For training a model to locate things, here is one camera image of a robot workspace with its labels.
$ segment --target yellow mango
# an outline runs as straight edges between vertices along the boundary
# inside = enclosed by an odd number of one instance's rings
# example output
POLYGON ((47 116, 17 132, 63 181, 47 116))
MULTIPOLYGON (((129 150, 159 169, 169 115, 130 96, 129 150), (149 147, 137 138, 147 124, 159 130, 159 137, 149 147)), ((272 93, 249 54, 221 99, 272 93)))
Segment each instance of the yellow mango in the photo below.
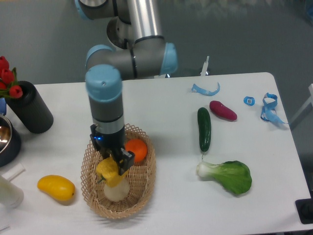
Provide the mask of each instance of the yellow mango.
POLYGON ((68 201, 75 193, 75 185, 60 175, 42 177, 37 183, 37 188, 58 201, 68 201))
POLYGON ((113 188, 117 186, 122 179, 128 174, 128 170, 123 174, 118 174, 118 166, 117 163, 114 161, 113 157, 110 156, 102 160, 96 168, 96 173, 102 179, 105 179, 106 185, 113 188))

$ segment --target metal bowl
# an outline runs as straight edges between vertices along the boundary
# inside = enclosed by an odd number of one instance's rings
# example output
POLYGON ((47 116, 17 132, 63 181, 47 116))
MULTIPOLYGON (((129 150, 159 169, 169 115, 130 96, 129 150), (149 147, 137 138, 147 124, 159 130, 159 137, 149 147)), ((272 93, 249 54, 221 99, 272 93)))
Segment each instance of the metal bowl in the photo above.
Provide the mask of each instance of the metal bowl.
POLYGON ((0 167, 13 161, 21 149, 21 138, 8 118, 0 115, 0 167))

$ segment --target toy sweet potato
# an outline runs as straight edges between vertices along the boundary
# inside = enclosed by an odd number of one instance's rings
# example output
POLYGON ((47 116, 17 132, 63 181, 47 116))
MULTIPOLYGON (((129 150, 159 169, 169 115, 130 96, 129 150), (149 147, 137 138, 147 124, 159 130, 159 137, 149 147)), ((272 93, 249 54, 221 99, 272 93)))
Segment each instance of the toy sweet potato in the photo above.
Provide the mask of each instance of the toy sweet potato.
POLYGON ((219 101, 213 100, 210 102, 210 110, 218 117, 229 121, 237 120, 237 114, 219 101))

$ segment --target woven basket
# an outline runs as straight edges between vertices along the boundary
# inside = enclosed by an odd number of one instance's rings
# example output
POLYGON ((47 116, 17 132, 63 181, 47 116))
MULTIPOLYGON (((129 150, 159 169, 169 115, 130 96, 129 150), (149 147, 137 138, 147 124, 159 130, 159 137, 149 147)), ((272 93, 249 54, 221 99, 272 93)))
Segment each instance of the woven basket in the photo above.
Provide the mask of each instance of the woven basket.
POLYGON ((96 174, 97 165, 103 160, 98 151, 95 151, 91 141, 87 145, 82 164, 82 191, 87 205, 98 215, 104 218, 120 219, 128 217, 141 210, 149 201, 156 179, 156 159, 153 145, 141 129, 125 125, 126 141, 141 139, 148 146, 146 158, 135 163, 129 170, 126 180, 130 184, 130 191, 126 198, 113 202, 104 195, 105 182, 97 183, 100 178, 96 174))

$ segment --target toy orange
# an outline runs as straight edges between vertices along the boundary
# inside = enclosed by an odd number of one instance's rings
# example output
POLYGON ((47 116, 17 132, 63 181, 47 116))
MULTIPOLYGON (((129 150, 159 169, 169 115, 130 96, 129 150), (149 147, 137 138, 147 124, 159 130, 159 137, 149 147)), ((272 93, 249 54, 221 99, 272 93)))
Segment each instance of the toy orange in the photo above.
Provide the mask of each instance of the toy orange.
POLYGON ((125 150, 135 154, 135 163, 138 163, 147 156, 148 147, 146 143, 140 139, 131 139, 125 144, 125 150))

